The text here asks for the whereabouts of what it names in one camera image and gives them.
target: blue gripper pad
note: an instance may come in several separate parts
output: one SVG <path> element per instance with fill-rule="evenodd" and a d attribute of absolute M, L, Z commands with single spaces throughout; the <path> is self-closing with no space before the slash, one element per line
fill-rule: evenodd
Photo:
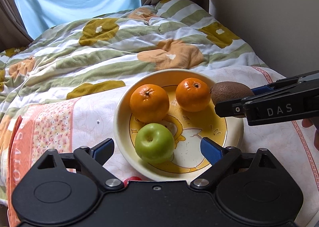
<path fill-rule="evenodd" d="M 105 150 L 109 149 L 112 154 L 114 152 L 114 141 L 111 139 L 108 142 L 105 142 L 103 145 L 101 145 L 100 147 L 98 147 L 94 153 L 93 153 L 93 159 L 97 159 L 99 156 L 103 155 L 103 153 L 105 153 Z"/>
<path fill-rule="evenodd" d="M 273 88 L 265 85 L 265 86 L 261 86 L 261 87 L 252 88 L 251 90 L 252 90 L 252 92 L 255 95 L 261 95 L 263 93 L 267 93 L 267 92 L 273 91 Z"/>
<path fill-rule="evenodd" d="M 202 138 L 200 151 L 211 165 L 214 165 L 224 155 L 224 148 L 207 137 Z"/>

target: kiwi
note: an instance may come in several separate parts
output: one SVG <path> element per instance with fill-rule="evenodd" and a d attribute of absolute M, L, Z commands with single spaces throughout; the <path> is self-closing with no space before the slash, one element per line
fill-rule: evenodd
<path fill-rule="evenodd" d="M 219 82 L 211 87 L 211 98 L 216 105 L 220 101 L 253 96 L 254 92 L 246 85 L 238 82 Z"/>

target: striped blanket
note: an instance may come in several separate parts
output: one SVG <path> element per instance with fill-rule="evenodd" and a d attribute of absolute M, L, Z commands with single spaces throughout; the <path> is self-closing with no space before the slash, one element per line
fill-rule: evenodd
<path fill-rule="evenodd" d="M 230 65 L 265 66 L 245 41 L 189 0 L 162 0 L 62 24 L 27 47 L 1 52 L 0 202 L 7 204 L 16 118 L 31 105 L 129 86 L 162 69 L 208 71 Z M 53 137 L 32 148 L 42 154 L 50 143 Z"/>

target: bed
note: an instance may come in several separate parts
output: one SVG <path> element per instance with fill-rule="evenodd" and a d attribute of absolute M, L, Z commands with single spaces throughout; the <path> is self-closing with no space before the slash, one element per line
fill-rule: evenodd
<path fill-rule="evenodd" d="M 283 78 L 189 0 L 53 27 L 27 47 L 2 52 L 0 66 L 0 202 L 9 207 L 11 226 L 19 220 L 10 194 L 33 163 L 49 148 L 67 153 L 113 138 L 117 102 L 141 77 L 182 68 L 251 88 Z M 245 122 L 244 131 L 243 151 L 270 149 L 301 187 L 304 205 L 296 222 L 306 226 L 319 209 L 314 128 L 302 128 L 300 121 Z M 143 179 L 117 147 L 104 166 L 122 180 Z"/>

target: cartoon illustration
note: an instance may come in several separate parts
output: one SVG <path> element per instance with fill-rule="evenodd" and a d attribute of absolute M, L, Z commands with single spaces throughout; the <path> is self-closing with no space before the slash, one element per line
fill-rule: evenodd
<path fill-rule="evenodd" d="M 152 166 L 171 173 L 188 173 L 209 165 L 200 151 L 201 139 L 209 137 L 219 145 L 223 145 L 227 128 L 225 119 L 215 114 L 212 102 L 200 112 L 191 113 L 182 110 L 175 101 L 176 87 L 163 87 L 170 99 L 170 109 L 165 118 L 159 122 L 172 133 L 175 150 L 169 161 Z M 133 145 L 138 131 L 145 125 L 131 116 L 129 127 Z"/>
<path fill-rule="evenodd" d="M 174 151 L 172 163 L 183 168 L 195 168 L 204 160 L 200 152 L 200 141 L 202 139 L 198 134 L 202 129 L 189 128 L 183 130 L 182 135 L 185 141 L 180 141 Z"/>

